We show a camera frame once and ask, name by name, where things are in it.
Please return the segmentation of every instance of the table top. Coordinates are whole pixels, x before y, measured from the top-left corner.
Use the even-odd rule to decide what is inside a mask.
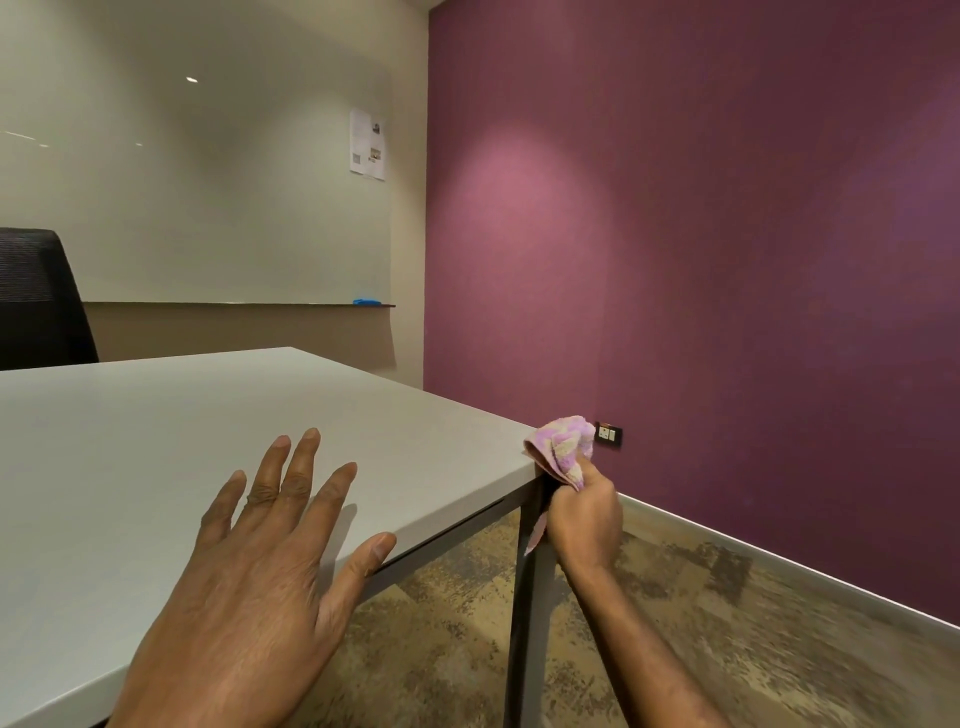
[[[527,425],[295,349],[0,372],[0,727],[106,717],[209,502],[310,426],[316,485],[359,465],[337,565],[379,531],[399,555],[535,477]]]

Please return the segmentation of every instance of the white table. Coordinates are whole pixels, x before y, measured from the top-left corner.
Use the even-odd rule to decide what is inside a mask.
[[[107,718],[217,490],[309,426],[321,482],[359,464],[321,571],[397,534],[367,596],[522,506],[505,722],[540,725],[555,557],[522,557],[549,489],[530,428],[274,349],[0,372],[0,728]]]

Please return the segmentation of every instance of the metal table frame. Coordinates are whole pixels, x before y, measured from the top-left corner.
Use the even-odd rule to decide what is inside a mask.
[[[534,524],[550,504],[557,483],[541,475],[451,526],[419,546],[385,564],[367,583],[363,601],[378,595],[420,567],[443,556],[511,511],[520,509],[516,543],[514,613],[510,624],[510,656],[507,662],[505,728],[540,728],[540,697],[546,668],[546,644],[553,611],[553,583],[557,554],[546,540],[529,556],[523,552]],[[104,720],[93,728],[104,728]]]

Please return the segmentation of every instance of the table leg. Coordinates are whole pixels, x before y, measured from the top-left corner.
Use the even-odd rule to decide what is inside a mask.
[[[540,728],[540,699],[546,669],[546,643],[553,612],[553,585],[557,554],[546,540],[524,556],[537,518],[549,505],[556,486],[546,477],[520,507],[520,533],[516,546],[514,616],[510,624],[510,657],[507,663],[505,728]]]

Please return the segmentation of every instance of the hand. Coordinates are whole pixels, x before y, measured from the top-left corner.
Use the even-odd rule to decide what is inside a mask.
[[[550,501],[546,532],[568,578],[611,571],[620,550],[623,507],[609,478],[583,455],[584,490],[561,486]]]
[[[281,485],[290,446],[283,435],[267,450],[232,529],[242,471],[204,514],[190,561],[133,657],[110,728],[276,726],[329,662],[366,577],[396,537],[360,545],[318,594],[320,557],[357,467],[334,472],[307,508],[320,433],[304,433]]]

